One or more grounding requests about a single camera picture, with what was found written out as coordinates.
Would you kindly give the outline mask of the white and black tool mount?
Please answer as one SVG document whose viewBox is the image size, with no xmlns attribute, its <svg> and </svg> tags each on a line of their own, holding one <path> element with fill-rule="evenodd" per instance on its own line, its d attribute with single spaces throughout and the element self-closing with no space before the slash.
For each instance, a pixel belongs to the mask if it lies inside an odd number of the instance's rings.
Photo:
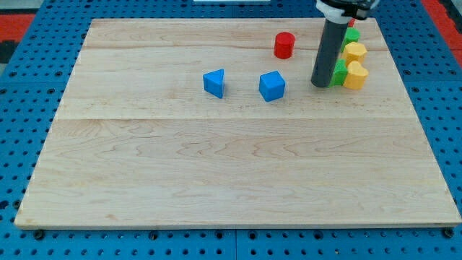
<svg viewBox="0 0 462 260">
<path fill-rule="evenodd" d="M 379 3 L 380 0 L 316 0 L 315 7 L 329 22 L 347 24 L 351 19 L 366 20 Z"/>
</svg>

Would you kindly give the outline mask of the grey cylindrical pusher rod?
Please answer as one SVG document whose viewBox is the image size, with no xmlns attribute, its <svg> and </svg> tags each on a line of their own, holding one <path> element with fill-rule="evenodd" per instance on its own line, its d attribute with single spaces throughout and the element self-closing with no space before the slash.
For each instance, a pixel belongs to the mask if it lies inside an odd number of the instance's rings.
<svg viewBox="0 0 462 260">
<path fill-rule="evenodd" d="M 331 83 L 347 27 L 348 23 L 326 19 L 311 75 L 311 83 L 316 87 L 327 87 Z"/>
</svg>

